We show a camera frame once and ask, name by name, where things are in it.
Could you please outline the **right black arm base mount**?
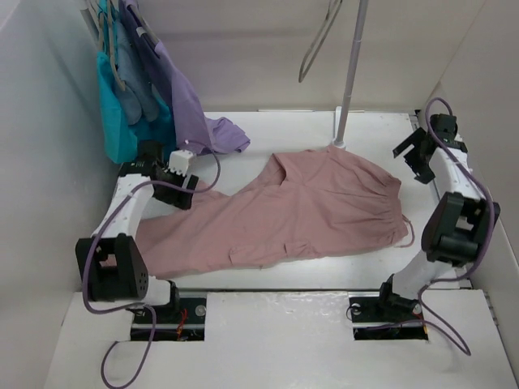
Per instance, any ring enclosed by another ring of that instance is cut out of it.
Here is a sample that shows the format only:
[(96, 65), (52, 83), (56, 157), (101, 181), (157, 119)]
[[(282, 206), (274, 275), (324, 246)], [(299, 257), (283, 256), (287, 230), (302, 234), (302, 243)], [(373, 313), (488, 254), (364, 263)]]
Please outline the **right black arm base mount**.
[(355, 340), (428, 340), (421, 314), (383, 308), (377, 297), (350, 297), (346, 317), (353, 324)]

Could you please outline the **pink trousers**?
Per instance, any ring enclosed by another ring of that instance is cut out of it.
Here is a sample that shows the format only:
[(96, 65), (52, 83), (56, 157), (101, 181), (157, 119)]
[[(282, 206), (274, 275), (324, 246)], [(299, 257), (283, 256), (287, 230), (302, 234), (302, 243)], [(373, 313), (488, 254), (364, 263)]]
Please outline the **pink trousers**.
[(162, 279), (404, 248), (415, 236), (400, 188), (386, 170), (336, 147), (275, 153), (236, 194), (210, 190), (189, 210), (141, 221), (136, 242)]

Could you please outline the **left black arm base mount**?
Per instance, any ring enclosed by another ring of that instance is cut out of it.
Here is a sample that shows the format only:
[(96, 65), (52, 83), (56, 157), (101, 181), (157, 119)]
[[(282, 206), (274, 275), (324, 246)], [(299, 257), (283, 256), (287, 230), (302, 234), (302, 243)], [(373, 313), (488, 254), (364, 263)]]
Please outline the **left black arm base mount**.
[[(207, 297), (181, 296), (179, 306), (154, 306), (157, 325), (154, 341), (203, 341), (207, 313)], [(152, 315), (148, 310), (132, 310), (130, 341), (148, 340), (152, 330)]]

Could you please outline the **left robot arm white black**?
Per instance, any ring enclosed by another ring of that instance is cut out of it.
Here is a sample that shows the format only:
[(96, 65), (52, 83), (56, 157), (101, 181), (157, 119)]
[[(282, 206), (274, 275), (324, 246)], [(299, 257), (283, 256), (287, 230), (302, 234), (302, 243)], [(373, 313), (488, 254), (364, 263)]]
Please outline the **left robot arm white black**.
[(188, 169), (195, 154), (186, 149), (164, 156), (161, 143), (139, 143), (135, 159), (124, 162), (109, 209), (91, 237), (80, 238), (75, 255), (84, 301), (90, 311), (135, 309), (147, 304), (163, 321), (175, 320), (181, 301), (172, 282), (151, 276), (136, 244), (151, 199), (181, 210), (191, 207), (198, 177)]

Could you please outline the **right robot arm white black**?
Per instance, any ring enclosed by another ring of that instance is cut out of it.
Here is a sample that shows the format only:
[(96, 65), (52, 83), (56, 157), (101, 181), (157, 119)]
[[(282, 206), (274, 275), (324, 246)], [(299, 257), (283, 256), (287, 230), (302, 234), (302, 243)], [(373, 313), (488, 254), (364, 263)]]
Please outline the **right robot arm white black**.
[(463, 173), (468, 149), (456, 139), (457, 118), (441, 113), (430, 121), (432, 131), (419, 128), (393, 150), (395, 157), (404, 154), (417, 181), (436, 183), (440, 201), (424, 227), (419, 253), (380, 287), (375, 309), (386, 319), (419, 313), (419, 290), (454, 268), (474, 263), (487, 236), (487, 199)]

